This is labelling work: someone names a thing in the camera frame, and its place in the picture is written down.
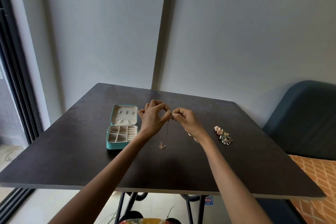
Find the cushion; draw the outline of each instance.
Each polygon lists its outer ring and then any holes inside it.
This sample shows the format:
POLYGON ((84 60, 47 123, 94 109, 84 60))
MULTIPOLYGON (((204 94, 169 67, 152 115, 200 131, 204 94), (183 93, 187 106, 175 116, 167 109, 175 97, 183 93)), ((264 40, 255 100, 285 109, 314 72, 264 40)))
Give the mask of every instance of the cushion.
POLYGON ((336 224, 336 161, 289 155, 327 195, 321 201, 291 200, 308 224, 336 224))

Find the jewelry box compartment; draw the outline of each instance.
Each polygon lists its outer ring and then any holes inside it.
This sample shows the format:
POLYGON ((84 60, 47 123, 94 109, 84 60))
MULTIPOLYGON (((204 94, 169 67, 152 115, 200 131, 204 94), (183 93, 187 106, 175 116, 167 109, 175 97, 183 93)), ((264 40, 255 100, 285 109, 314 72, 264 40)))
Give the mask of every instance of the jewelry box compartment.
POLYGON ((138 134, 137 120, 137 106, 115 105, 111 113, 111 126, 106 135, 107 149, 124 149, 138 134))

